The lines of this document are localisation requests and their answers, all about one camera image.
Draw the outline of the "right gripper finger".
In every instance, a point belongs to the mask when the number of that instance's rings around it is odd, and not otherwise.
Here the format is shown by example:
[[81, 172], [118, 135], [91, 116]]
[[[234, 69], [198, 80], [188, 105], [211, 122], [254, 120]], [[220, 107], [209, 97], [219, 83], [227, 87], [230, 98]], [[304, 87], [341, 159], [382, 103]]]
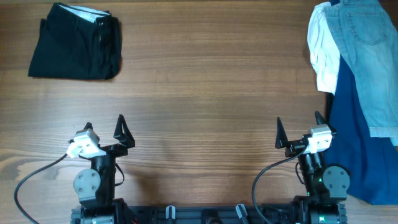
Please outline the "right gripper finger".
[[315, 112], [315, 120], [318, 125], [325, 124], [329, 127], [332, 134], [336, 134], [336, 129], [328, 123], [328, 121], [321, 115], [321, 113], [319, 111]]
[[276, 149], [281, 149], [283, 147], [287, 147], [288, 144], [288, 138], [285, 132], [285, 129], [283, 127], [281, 119], [278, 117], [277, 118], [277, 134], [276, 134], [276, 139], [275, 139], [275, 148]]

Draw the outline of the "light blue denim shorts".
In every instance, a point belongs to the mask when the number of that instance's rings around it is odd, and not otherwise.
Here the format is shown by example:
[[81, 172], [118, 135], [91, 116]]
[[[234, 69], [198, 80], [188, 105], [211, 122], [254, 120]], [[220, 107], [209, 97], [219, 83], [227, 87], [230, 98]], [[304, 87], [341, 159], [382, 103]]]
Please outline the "light blue denim shorts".
[[324, 9], [350, 67], [370, 136], [397, 145], [397, 30], [378, 0], [341, 0]]

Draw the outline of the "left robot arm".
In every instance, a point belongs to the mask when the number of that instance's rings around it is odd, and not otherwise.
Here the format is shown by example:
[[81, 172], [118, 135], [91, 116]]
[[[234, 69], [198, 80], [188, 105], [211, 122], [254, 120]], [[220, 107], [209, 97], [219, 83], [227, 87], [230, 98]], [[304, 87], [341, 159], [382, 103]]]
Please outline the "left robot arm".
[[82, 158], [91, 162], [89, 169], [80, 171], [73, 188], [78, 195], [80, 208], [72, 210], [71, 224], [137, 223], [138, 219], [122, 198], [115, 198], [116, 171], [120, 169], [116, 158], [128, 155], [135, 140], [123, 115], [118, 116], [113, 138], [117, 144], [100, 145], [100, 138], [90, 122], [76, 132], [67, 149], [71, 158]]

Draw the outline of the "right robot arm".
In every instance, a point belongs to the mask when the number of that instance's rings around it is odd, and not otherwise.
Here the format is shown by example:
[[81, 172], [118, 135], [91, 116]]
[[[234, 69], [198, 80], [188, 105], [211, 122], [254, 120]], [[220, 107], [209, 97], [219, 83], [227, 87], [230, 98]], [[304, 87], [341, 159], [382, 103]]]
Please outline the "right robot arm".
[[288, 208], [287, 223], [345, 224], [350, 172], [339, 164], [326, 165], [323, 154], [330, 148], [337, 131], [315, 112], [317, 124], [299, 140], [289, 141], [280, 118], [277, 118], [275, 147], [285, 149], [285, 157], [298, 159], [306, 196], [296, 196]]

